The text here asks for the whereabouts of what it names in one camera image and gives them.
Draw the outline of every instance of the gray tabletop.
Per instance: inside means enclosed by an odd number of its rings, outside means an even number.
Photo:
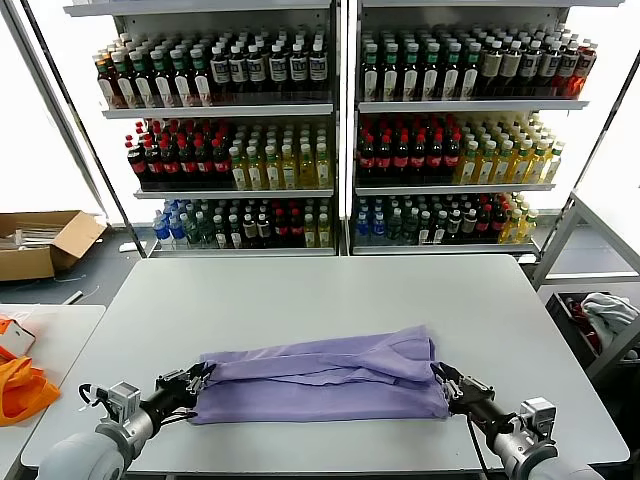
[[[202,352],[400,330],[424,323],[439,357],[495,386],[504,409],[544,396],[570,460],[629,451],[512,257],[149,259],[139,262],[65,380],[22,460],[92,431],[77,385],[121,380],[153,391],[158,374]],[[499,460],[484,449],[490,467]],[[464,418],[168,426],[132,472],[322,473],[478,470]]]

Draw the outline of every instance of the cardboard box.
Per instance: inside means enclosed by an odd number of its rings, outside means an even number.
[[[0,214],[0,236],[15,232],[19,223],[41,223],[64,227],[53,245],[25,250],[0,250],[0,281],[53,277],[66,270],[89,250],[106,226],[78,210]]]

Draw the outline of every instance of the shelf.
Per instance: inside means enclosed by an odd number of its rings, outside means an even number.
[[[122,0],[70,5],[72,17],[153,15],[162,13],[233,12],[246,10],[308,10],[329,8],[329,0]]]
[[[182,200],[184,198],[199,198],[209,200],[223,200],[236,198],[329,198],[333,196],[330,188],[322,190],[187,190],[171,192],[143,192],[138,190],[134,197],[144,200],[157,198],[161,200]]]
[[[330,115],[332,103],[283,105],[224,105],[219,107],[136,108],[104,110],[108,119],[190,118],[190,117],[276,117],[290,115]]]
[[[429,102],[360,102],[360,113],[519,112],[525,110],[582,110],[582,100],[476,100]]]
[[[540,249],[535,243],[353,247],[354,255],[459,255],[482,253],[506,253],[510,255],[533,254],[538,256]]]
[[[362,0],[363,7],[617,7],[624,0]]]
[[[185,250],[154,250],[150,258],[203,258],[203,257],[330,257],[334,256],[334,248],[193,248]]]
[[[455,193],[498,193],[498,192],[546,192],[554,184],[524,185],[521,183],[500,183],[496,185],[424,185],[398,187],[356,187],[358,196],[375,195],[440,195]]]

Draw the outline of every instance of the orange plastic bag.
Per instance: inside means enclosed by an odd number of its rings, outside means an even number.
[[[0,365],[0,426],[13,425],[51,405],[60,390],[31,367],[29,357]]]

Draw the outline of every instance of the purple fabric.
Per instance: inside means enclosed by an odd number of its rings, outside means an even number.
[[[192,423],[445,418],[424,326],[202,355],[214,362]]]

